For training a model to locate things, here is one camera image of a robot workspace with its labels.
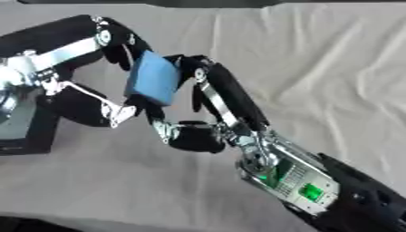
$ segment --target screw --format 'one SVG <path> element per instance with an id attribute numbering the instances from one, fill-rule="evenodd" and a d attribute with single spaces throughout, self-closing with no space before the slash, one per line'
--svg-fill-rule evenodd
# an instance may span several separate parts
<path id="1" fill-rule="evenodd" d="M 195 71 L 195 77 L 198 82 L 204 82 L 206 80 L 206 74 L 203 69 L 197 69 Z"/>
<path id="2" fill-rule="evenodd" d="M 134 36 L 134 34 L 131 34 L 131 35 L 130 35 L 129 44 L 130 44 L 130 45 L 134 45 L 134 44 L 135 44 L 135 36 Z"/>
<path id="3" fill-rule="evenodd" d="M 103 30 L 103 31 L 99 32 L 96 35 L 96 37 L 101 46 L 106 46 L 109 43 L 109 41 L 111 40 L 111 34 L 107 30 Z"/>

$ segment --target silver metal bracket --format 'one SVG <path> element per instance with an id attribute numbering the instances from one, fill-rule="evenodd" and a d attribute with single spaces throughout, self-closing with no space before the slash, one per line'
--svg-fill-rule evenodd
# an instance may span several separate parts
<path id="1" fill-rule="evenodd" d="M 169 140 L 175 140 L 180 134 L 180 126 L 167 121 L 154 120 L 152 126 L 165 144 L 168 144 Z"/>
<path id="2" fill-rule="evenodd" d="M 112 101 L 104 99 L 92 92 L 83 89 L 81 86 L 73 82 L 58 82 L 55 77 L 42 81 L 42 86 L 45 89 L 47 96 L 53 96 L 65 89 L 66 87 L 72 87 L 78 92 L 82 92 L 88 96 L 91 96 L 101 102 L 101 115 L 110 121 L 110 126 L 116 128 L 122 122 L 133 117 L 136 112 L 135 106 L 121 106 Z"/>

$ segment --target table surface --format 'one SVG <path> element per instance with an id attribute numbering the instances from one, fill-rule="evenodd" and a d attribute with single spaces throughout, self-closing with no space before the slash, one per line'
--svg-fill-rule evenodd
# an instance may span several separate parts
<path id="1" fill-rule="evenodd" d="M 211 56 L 235 74 L 285 137 L 406 196 L 406 4 L 172 9 L 2 3 L 0 30 L 78 14 L 115 18 L 163 55 Z M 100 61 L 78 70 L 75 80 L 122 101 L 127 75 Z M 206 112 L 192 112 L 190 87 L 166 109 L 168 118 L 209 120 Z M 63 120 L 52 154 L 0 157 L 0 212 L 89 231 L 313 231 L 241 181 L 238 156 L 238 150 L 211 155 L 169 148 L 144 117 L 116 130 Z"/>

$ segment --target green led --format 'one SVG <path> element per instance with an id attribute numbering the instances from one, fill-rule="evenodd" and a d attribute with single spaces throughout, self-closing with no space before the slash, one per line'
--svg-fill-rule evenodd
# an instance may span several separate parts
<path id="1" fill-rule="evenodd" d="M 300 188 L 299 193 L 313 202 L 317 201 L 317 199 L 323 195 L 323 191 L 312 184 L 304 185 L 302 188 Z"/>
<path id="2" fill-rule="evenodd" d="M 260 179 L 267 179 L 268 177 L 266 175 L 264 176 L 258 176 Z"/>

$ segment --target robotic hand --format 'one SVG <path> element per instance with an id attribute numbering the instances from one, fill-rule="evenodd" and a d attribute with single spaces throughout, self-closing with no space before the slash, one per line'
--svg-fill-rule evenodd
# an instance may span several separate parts
<path id="1" fill-rule="evenodd" d="M 133 116 L 136 106 L 117 105 L 72 82 L 73 72 L 103 56 L 128 71 L 131 61 L 149 50 L 126 26 L 89 15 L 4 35 L 0 37 L 0 122 L 11 116 L 29 92 L 42 89 L 44 95 L 37 103 L 44 108 L 80 124 L 114 128 Z"/>
<path id="2" fill-rule="evenodd" d="M 195 82 L 194 111 L 205 106 L 217 123 L 153 119 L 164 142 L 213 153 L 222 151 L 225 143 L 240 148 L 236 167 L 241 178 L 277 197 L 320 231 L 406 231 L 405 198 L 336 159 L 305 151 L 280 136 L 223 65 L 205 56 L 177 55 L 170 60 L 181 70 L 180 85 L 188 79 Z"/>

